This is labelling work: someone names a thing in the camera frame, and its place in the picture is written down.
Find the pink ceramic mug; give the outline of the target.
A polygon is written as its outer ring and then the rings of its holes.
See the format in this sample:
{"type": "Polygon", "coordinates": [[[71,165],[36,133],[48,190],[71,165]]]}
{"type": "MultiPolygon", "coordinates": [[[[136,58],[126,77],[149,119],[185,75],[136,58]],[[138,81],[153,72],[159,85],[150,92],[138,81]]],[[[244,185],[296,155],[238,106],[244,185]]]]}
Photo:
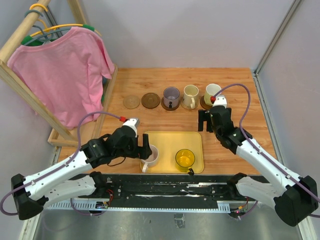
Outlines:
{"type": "Polygon", "coordinates": [[[151,155],[147,159],[141,159],[141,170],[143,173],[146,173],[149,168],[154,167],[159,158],[159,151],[154,145],[150,145],[151,155]]]}

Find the brown ceramic coaster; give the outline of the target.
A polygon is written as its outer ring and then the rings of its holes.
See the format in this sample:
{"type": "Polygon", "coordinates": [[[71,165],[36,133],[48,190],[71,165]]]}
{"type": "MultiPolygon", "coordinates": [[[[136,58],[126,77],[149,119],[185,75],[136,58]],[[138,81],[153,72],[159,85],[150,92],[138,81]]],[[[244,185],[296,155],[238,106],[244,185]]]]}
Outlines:
{"type": "Polygon", "coordinates": [[[204,110],[210,110],[213,107],[212,104],[206,104],[204,95],[200,98],[199,103],[204,110]]]}
{"type": "Polygon", "coordinates": [[[161,99],[161,106],[163,109],[165,109],[166,111],[175,111],[179,108],[180,104],[178,104],[177,106],[175,107],[167,107],[164,103],[164,98],[161,99]]]}
{"type": "Polygon", "coordinates": [[[148,92],[142,96],[141,104],[147,109],[154,109],[160,104],[160,97],[154,92],[148,92]]]}

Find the woven rattan coaster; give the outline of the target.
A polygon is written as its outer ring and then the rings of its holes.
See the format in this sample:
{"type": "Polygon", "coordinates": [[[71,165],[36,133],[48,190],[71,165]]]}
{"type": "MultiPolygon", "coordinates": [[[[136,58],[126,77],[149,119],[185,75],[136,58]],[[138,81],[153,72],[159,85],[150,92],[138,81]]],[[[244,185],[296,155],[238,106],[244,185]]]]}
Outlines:
{"type": "Polygon", "coordinates": [[[123,99],[123,105],[127,109],[135,109],[140,105],[140,98],[136,95],[128,95],[123,99]]]}
{"type": "Polygon", "coordinates": [[[193,107],[192,105],[186,105],[186,104],[184,104],[183,100],[180,101],[180,105],[186,110],[193,110],[197,107],[197,105],[195,107],[193,107]]]}

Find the cream ceramic mug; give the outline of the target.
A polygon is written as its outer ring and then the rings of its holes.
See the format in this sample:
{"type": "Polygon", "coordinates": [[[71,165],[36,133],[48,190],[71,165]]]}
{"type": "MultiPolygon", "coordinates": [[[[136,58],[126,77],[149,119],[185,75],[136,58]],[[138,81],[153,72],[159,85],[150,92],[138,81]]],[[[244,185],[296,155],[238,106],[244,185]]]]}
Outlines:
{"type": "Polygon", "coordinates": [[[199,89],[195,85],[187,85],[183,89],[182,99],[185,105],[192,105],[194,108],[199,104],[199,89]]]}

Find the white green-handled mug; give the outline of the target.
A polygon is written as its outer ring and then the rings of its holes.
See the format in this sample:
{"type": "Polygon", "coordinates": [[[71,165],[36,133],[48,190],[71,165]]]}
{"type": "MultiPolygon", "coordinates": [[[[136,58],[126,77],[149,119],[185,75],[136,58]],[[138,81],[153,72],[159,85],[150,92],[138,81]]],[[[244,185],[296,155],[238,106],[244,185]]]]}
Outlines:
{"type": "Polygon", "coordinates": [[[219,92],[222,88],[215,83],[210,83],[206,86],[205,88],[205,93],[204,93],[204,102],[211,106],[212,102],[211,102],[211,97],[214,96],[217,92],[219,92]]]}

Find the purple glass mug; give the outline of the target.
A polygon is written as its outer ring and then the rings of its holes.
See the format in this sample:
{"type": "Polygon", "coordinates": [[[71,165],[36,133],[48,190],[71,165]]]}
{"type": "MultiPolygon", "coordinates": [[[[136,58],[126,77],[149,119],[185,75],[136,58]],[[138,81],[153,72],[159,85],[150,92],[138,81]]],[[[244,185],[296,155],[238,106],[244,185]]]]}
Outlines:
{"type": "Polygon", "coordinates": [[[163,100],[164,100],[164,104],[167,107],[174,108],[175,106],[177,106],[179,104],[180,91],[176,87],[173,87],[173,86],[167,87],[163,91],[163,100]]]}

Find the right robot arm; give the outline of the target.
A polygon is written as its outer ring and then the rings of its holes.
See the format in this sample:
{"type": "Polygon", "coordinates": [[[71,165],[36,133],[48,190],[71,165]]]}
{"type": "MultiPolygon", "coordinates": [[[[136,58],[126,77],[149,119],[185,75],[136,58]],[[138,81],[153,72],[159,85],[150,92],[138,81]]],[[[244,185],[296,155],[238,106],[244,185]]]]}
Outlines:
{"type": "Polygon", "coordinates": [[[268,182],[238,173],[227,182],[227,196],[232,200],[244,196],[261,202],[274,209],[284,223],[295,227],[319,207],[316,181],[282,165],[241,125],[234,126],[231,114],[231,108],[223,105],[199,110],[198,131],[214,133],[224,148],[250,163],[268,182]]]}

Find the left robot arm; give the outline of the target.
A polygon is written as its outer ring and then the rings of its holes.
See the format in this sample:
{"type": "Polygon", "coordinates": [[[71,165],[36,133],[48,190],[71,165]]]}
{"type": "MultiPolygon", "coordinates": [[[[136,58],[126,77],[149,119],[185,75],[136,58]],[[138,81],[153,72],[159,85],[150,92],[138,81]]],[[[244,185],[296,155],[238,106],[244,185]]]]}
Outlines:
{"type": "Polygon", "coordinates": [[[135,126],[123,125],[112,134],[91,139],[71,156],[45,170],[11,178],[10,195],[16,215],[20,220],[28,220],[59,201],[90,195],[101,198],[107,193],[107,185],[100,172],[78,180],[72,178],[100,165],[109,165],[119,157],[146,160],[151,154],[149,136],[143,134],[142,146],[139,146],[135,126]]]}

